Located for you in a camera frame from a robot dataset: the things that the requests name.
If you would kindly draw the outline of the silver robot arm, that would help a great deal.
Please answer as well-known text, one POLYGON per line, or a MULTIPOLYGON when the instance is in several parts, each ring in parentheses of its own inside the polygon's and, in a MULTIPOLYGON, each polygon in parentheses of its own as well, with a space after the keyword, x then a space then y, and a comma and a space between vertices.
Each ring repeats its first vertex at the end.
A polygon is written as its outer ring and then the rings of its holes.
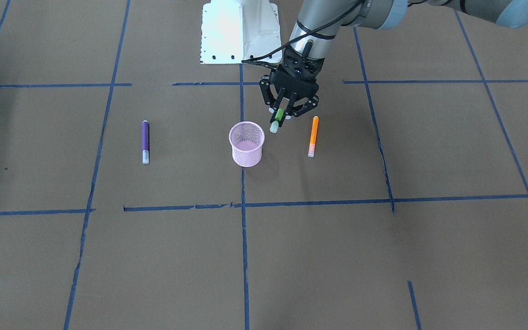
POLYGON ((503 28, 528 25, 528 0, 304 0, 288 41, 243 61, 269 69, 258 86, 271 121, 281 124, 318 106, 317 77, 343 28, 392 29, 414 7, 444 8, 503 28))

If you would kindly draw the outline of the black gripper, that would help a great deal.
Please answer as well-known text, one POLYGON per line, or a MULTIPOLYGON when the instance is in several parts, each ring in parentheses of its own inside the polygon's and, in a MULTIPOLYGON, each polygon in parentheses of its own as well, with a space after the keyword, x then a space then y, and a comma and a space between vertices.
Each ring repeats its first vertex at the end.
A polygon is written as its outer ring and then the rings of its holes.
POLYGON ((284 108, 284 119, 299 117, 319 105, 317 75, 324 59, 308 58, 287 48, 281 63, 271 67, 270 74, 259 81, 264 104, 272 114, 280 109, 281 102, 288 100, 284 108))

